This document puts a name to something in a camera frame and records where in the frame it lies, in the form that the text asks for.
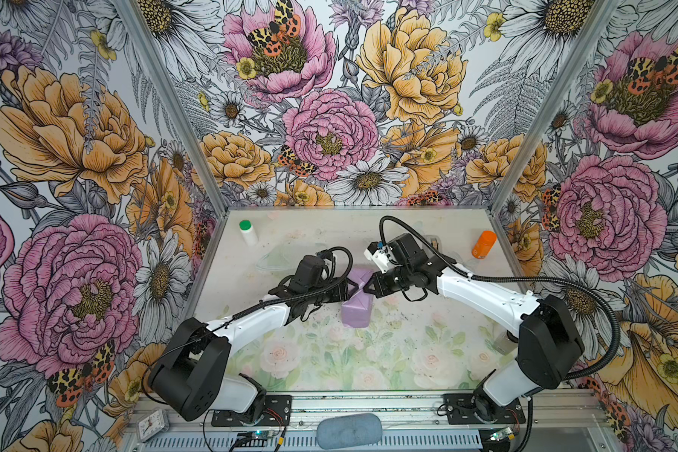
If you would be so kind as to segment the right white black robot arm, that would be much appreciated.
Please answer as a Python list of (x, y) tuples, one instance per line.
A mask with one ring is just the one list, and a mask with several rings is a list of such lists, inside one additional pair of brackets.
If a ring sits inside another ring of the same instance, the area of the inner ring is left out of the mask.
[(365, 287), (375, 298), (418, 288), (475, 309), (516, 340), (514, 360), (484, 378), (461, 407), (480, 423), (495, 423), (519, 397), (558, 388), (585, 351), (564, 301), (483, 282), (437, 250), (426, 252), (410, 234), (370, 243), (365, 258), (378, 269)]

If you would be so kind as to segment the clear glass bowl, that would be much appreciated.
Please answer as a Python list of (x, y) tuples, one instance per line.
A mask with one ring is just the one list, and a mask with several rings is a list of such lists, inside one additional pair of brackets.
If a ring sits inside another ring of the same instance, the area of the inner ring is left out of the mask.
[(288, 274), (296, 269), (305, 254), (299, 246), (282, 244), (261, 257), (255, 266), (267, 273)]

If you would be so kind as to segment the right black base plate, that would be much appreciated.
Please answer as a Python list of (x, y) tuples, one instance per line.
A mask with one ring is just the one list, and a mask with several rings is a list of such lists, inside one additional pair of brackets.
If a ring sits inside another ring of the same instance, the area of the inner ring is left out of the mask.
[(443, 395), (443, 406), (450, 425), (520, 425), (527, 421), (520, 399), (501, 406), (487, 395), (449, 393)]

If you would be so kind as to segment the aluminium front rail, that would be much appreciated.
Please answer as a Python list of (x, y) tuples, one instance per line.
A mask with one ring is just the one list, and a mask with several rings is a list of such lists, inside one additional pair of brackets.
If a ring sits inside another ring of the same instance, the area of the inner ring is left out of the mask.
[[(450, 429), (437, 410), (443, 390), (379, 392), (296, 392), (292, 395), (290, 431), (310, 431), (334, 417), (375, 414), (382, 427)], [(533, 426), (539, 429), (607, 427), (605, 412), (589, 390), (557, 389), (533, 397)]]

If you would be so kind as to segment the pink wrapping paper sheet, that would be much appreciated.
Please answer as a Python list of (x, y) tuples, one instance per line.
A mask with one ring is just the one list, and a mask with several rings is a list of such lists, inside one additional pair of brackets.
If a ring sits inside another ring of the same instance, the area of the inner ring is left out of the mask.
[(348, 301), (341, 307), (341, 321), (344, 326), (353, 329), (367, 328), (370, 324), (374, 297), (365, 293), (363, 288), (373, 275), (371, 269), (356, 267), (350, 271), (348, 280), (350, 289), (356, 289)]

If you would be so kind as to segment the small white clock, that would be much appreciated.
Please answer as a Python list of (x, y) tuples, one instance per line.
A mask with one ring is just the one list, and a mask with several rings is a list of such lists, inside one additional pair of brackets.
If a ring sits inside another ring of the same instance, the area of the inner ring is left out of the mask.
[(170, 428), (169, 416), (166, 410), (156, 409), (137, 422), (137, 438), (139, 442), (147, 443), (156, 435)]

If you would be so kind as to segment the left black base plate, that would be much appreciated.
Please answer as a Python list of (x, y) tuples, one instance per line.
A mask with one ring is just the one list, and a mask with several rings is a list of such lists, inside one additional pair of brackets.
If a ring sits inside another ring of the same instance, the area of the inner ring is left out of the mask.
[(285, 427), (290, 422), (293, 397), (291, 395), (260, 395), (246, 412), (214, 411), (214, 428)]

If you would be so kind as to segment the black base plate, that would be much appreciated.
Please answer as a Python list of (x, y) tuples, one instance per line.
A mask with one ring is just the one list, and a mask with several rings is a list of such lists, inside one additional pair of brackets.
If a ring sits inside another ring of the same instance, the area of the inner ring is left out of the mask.
[(293, 397), (291, 395), (260, 395), (246, 412), (214, 411), (214, 428), (285, 427), (290, 422)]
[(443, 395), (443, 406), (450, 425), (520, 425), (527, 421), (520, 399), (501, 406), (487, 395), (449, 393)]

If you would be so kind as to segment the grey foam pad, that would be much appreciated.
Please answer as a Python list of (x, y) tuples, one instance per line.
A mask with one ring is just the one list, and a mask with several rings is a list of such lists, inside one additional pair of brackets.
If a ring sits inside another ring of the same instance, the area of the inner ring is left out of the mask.
[(375, 414), (324, 419), (316, 428), (316, 442), (325, 450), (370, 446), (378, 444), (382, 437), (382, 422)]

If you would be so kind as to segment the white bottle green cap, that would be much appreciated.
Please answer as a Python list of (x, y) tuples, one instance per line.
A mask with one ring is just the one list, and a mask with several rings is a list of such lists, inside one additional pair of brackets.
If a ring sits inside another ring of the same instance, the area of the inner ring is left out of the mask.
[(245, 243), (249, 247), (253, 247), (258, 244), (258, 234), (256, 232), (256, 228), (253, 226), (253, 223), (250, 220), (241, 220), (238, 226)]

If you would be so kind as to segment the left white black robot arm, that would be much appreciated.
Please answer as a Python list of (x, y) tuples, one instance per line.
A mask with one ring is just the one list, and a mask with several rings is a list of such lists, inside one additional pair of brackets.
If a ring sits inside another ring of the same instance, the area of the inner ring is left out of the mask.
[(230, 358), (326, 304), (348, 301), (359, 290), (350, 279), (352, 258), (344, 247), (308, 254), (256, 304), (218, 320), (184, 320), (144, 374), (143, 392), (186, 421), (225, 412), (243, 425), (258, 424), (270, 412), (267, 391), (248, 375), (228, 375)]

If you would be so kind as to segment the orange bottle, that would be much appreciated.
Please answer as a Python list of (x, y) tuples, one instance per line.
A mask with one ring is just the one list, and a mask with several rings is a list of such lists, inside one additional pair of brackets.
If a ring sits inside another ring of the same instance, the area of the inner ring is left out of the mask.
[(472, 256), (476, 259), (485, 259), (497, 241), (496, 233), (493, 231), (483, 231), (475, 246), (472, 248)]

